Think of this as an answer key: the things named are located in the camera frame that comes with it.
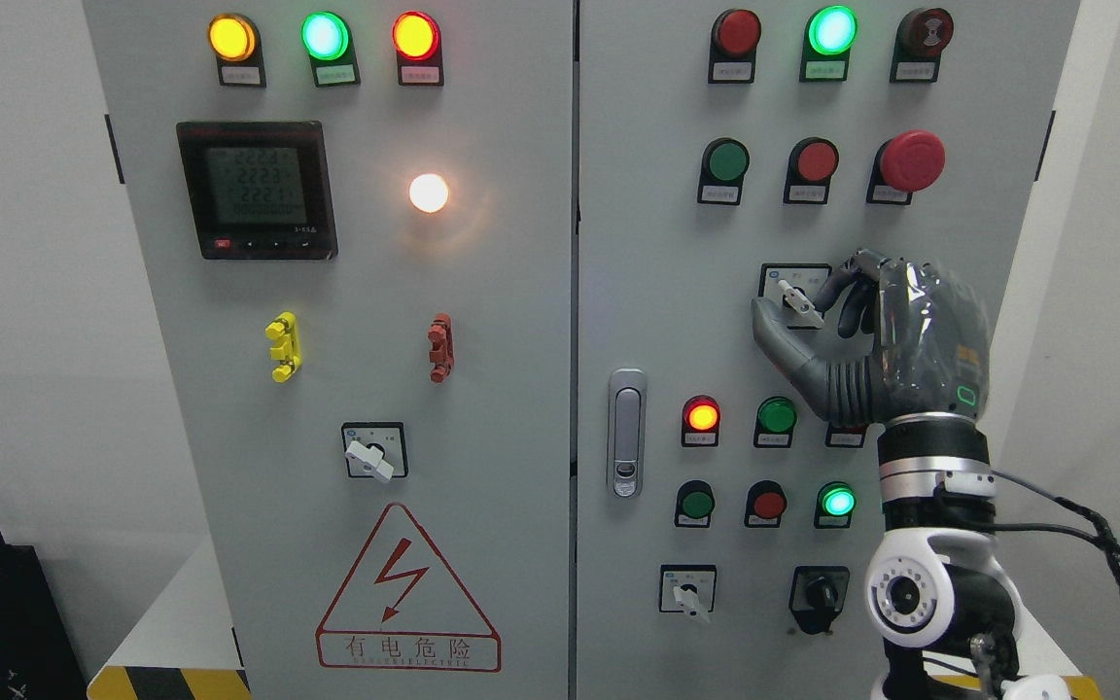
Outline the gray robotic hand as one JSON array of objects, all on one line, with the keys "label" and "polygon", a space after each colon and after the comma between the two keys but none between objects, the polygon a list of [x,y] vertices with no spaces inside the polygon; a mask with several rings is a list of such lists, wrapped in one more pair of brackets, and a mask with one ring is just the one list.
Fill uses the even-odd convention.
[{"label": "gray robotic hand", "polygon": [[992,333],[984,305],[946,267],[859,248],[812,296],[818,311],[843,309],[837,333],[871,333],[870,353],[827,360],[781,305],[752,299],[752,337],[815,416],[836,427],[890,424],[900,416],[948,413],[970,422],[984,411]]}]

